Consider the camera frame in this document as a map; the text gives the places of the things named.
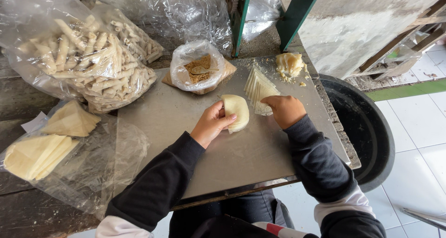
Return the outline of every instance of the person's left hand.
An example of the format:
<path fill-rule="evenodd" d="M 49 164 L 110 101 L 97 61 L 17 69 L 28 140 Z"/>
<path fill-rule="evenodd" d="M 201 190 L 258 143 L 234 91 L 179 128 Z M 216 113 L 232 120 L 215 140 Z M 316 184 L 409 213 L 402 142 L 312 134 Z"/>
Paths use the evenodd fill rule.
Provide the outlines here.
<path fill-rule="evenodd" d="M 206 149 L 221 130 L 227 129 L 227 126 L 233 123 L 236 118 L 236 114 L 225 115 L 223 101 L 217 101 L 204 110 L 190 136 Z"/>

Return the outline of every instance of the white paper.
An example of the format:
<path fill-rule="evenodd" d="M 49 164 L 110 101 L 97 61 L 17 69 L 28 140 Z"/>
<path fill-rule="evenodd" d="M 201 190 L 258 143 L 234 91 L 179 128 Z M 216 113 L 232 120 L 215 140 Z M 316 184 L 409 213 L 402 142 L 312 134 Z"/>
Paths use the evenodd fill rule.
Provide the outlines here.
<path fill-rule="evenodd" d="M 40 120 L 42 120 L 43 118 L 46 117 L 46 114 L 44 114 L 42 111 L 40 112 L 39 115 L 37 115 L 36 118 L 34 118 L 34 120 L 27 122 L 25 124 L 22 124 L 22 128 L 25 129 L 25 131 L 27 133 L 31 132 L 31 130 L 39 123 Z"/>

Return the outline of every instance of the black sleeve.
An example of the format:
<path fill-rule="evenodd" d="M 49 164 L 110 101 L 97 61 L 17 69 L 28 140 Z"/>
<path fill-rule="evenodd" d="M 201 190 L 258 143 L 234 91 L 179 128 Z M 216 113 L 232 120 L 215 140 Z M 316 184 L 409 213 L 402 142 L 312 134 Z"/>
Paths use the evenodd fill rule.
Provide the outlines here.
<path fill-rule="evenodd" d="M 205 149 L 187 132 L 153 158 L 134 182 L 108 204 L 106 216 L 125 219 L 149 232 L 182 198 Z"/>
<path fill-rule="evenodd" d="M 288 134 L 294 169 L 309 195 L 321 203 L 338 201 L 357 186 L 353 171 L 335 154 L 331 140 L 318 132 L 308 115 L 284 130 Z M 382 224 L 370 213 L 343 210 L 326 215 L 321 237 L 386 237 Z"/>
<path fill-rule="evenodd" d="M 321 238 L 385 238 L 386 231 L 368 212 L 344 210 L 328 214 L 321 224 Z"/>
<path fill-rule="evenodd" d="M 353 171 L 335 154 L 331 140 L 318 132 L 308 115 L 284 132 L 288 134 L 293 167 L 309 195 L 329 203 L 356 187 Z"/>

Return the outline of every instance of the person's lap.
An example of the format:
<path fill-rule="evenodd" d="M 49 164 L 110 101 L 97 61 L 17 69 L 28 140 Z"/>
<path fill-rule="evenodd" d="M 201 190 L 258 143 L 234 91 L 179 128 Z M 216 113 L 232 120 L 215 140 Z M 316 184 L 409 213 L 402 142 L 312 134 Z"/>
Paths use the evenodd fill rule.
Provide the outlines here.
<path fill-rule="evenodd" d="M 282 209 L 277 209 L 278 202 L 272 189 L 268 189 L 174 211 L 170 219 L 169 237 L 190 237 L 205 220 L 223 214 L 248 223 L 269 222 L 286 226 Z"/>

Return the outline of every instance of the black bucket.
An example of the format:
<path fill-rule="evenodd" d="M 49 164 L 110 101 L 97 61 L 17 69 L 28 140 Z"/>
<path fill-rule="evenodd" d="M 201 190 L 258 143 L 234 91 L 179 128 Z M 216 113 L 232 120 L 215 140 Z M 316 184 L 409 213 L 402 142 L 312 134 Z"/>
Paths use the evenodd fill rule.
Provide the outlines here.
<path fill-rule="evenodd" d="M 320 75 L 322 85 L 358 154 L 361 167 L 354 178 L 363 192 L 381 185 L 393 167 L 395 143 L 392 131 L 373 100 L 338 78 Z"/>

